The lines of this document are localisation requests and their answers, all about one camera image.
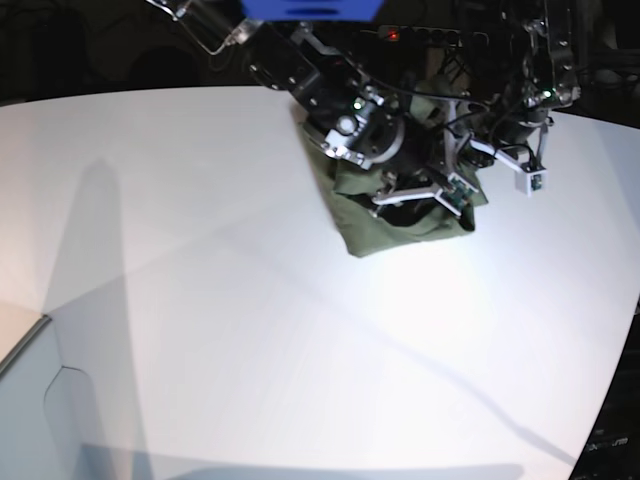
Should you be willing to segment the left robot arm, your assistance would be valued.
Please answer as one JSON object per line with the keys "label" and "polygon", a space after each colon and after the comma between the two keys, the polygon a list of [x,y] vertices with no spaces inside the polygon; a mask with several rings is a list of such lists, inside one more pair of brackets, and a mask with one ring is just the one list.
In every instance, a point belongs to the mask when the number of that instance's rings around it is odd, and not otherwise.
{"label": "left robot arm", "polygon": [[487,168],[503,155],[525,172],[543,169],[550,113],[580,96],[573,46],[574,1],[457,1],[463,59],[472,92],[489,111],[473,120],[461,158]]}

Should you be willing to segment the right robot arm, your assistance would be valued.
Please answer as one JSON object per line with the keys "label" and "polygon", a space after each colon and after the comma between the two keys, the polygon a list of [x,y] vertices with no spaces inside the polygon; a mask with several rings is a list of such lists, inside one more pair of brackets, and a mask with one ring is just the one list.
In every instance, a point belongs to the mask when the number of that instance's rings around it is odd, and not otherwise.
{"label": "right robot arm", "polygon": [[225,1],[156,1],[211,57],[228,47],[245,53],[254,78],[288,92],[306,118],[305,137],[339,166],[377,185],[347,199],[387,221],[421,218],[434,204],[462,216],[475,191],[449,159],[431,148],[439,135],[409,113],[408,94],[382,86],[312,24],[291,26],[249,17]]}

